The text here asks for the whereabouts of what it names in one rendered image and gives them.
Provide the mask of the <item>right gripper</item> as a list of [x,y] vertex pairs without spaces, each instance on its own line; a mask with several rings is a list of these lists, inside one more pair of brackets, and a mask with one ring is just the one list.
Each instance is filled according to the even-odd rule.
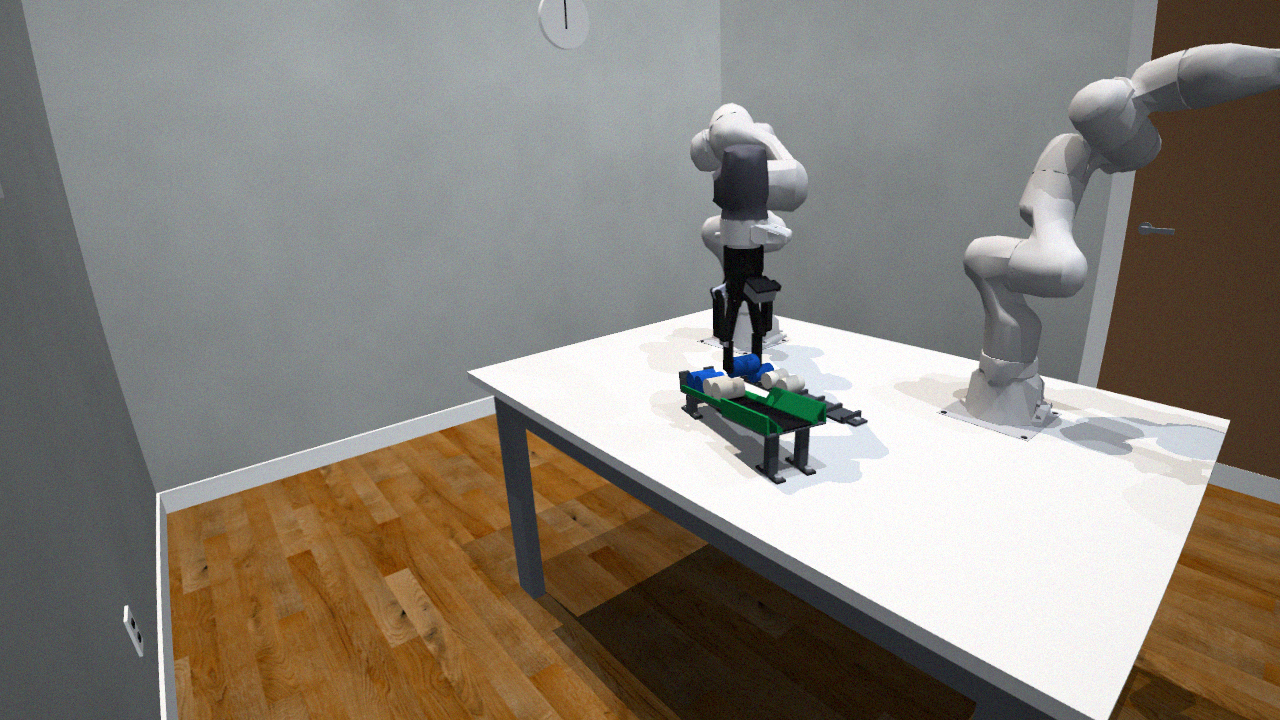
[[[759,304],[754,304],[742,292],[744,277],[739,275],[762,275],[763,266],[763,245],[758,249],[728,249],[724,245],[724,281],[719,287],[710,288],[710,296],[713,299],[713,336],[723,346],[723,370],[730,374],[733,373],[733,331],[742,301],[748,302],[754,332],[751,354],[756,354],[762,365],[762,341],[765,340],[765,332],[772,331],[773,301],[763,302],[760,313]],[[726,314],[724,291],[728,293]]]

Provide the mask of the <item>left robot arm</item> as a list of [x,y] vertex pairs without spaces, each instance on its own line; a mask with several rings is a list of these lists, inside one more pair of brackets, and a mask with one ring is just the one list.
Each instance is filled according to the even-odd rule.
[[979,368],[959,401],[972,416],[1042,427],[1052,407],[1038,374],[1041,319],[1023,293],[1068,299],[1085,283],[1088,265],[1073,224],[1092,173],[1137,170],[1155,160],[1162,141],[1152,111],[1210,108],[1276,88],[1280,49],[1213,44],[1147,61],[1132,79],[1100,79],[1073,97],[1068,117],[1082,135],[1050,141],[1019,202],[1033,228],[1029,240],[978,238],[964,254],[986,310]]

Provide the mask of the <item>blue cylinder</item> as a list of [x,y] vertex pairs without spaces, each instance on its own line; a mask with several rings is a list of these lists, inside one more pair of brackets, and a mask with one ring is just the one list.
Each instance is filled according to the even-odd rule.
[[708,378],[713,378],[713,377],[719,377],[719,375],[724,375],[724,373],[723,372],[714,372],[714,373],[709,373],[709,374],[696,375],[695,380],[694,380],[695,388],[699,392],[704,393],[704,391],[703,391],[703,380],[708,379]]
[[730,378],[749,375],[760,372],[760,360],[756,354],[748,354],[733,357],[733,373],[730,374],[726,372],[726,374]]
[[716,370],[714,370],[713,368],[710,368],[710,369],[707,369],[707,370],[701,370],[701,372],[690,372],[690,373],[687,374],[687,378],[686,378],[686,379],[687,379],[687,386],[689,386],[690,388],[692,388],[692,389],[696,389],[696,388],[695,388],[695,384],[694,384],[694,380],[695,380],[695,377],[696,377],[696,375],[703,375],[703,374],[709,374],[709,373],[714,373],[714,372],[716,372]]
[[762,364],[760,372],[754,373],[754,374],[749,374],[748,379],[750,382],[753,382],[753,383],[756,382],[756,380],[762,380],[762,374],[763,373],[765,373],[765,372],[773,372],[773,370],[774,370],[774,366],[771,363],[764,363],[764,364]]

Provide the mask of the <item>grey cylinder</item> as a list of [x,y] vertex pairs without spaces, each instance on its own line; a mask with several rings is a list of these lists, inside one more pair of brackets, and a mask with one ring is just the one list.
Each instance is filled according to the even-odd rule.
[[719,380],[712,384],[712,395],[714,398],[737,398],[745,395],[745,384],[741,378],[735,378],[730,380]]
[[780,389],[786,389],[786,391],[794,393],[796,391],[804,389],[805,380],[804,380],[803,375],[800,375],[800,374],[788,375],[788,377],[785,377],[785,378],[777,380],[776,382],[776,387],[780,388]]
[[762,386],[764,386],[765,389],[769,389],[772,387],[776,387],[776,382],[785,377],[788,377],[788,372],[785,368],[773,372],[765,372],[762,374]]

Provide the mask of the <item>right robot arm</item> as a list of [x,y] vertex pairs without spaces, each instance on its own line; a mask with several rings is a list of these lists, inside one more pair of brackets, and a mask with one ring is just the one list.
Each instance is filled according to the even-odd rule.
[[[728,249],[758,249],[764,245],[764,252],[783,249],[792,231],[772,211],[795,211],[808,196],[803,164],[776,138],[769,124],[755,124],[744,108],[726,104],[714,111],[712,131],[701,129],[690,146],[692,163],[699,170],[716,170],[712,176],[713,202],[722,208],[722,213],[701,225],[701,240],[719,259],[722,269],[724,243]],[[774,301],[777,290],[781,290],[781,284],[767,275],[744,275],[744,281],[742,292],[759,307],[763,302]],[[733,331],[733,347],[750,348],[751,333],[748,304],[742,301]]]

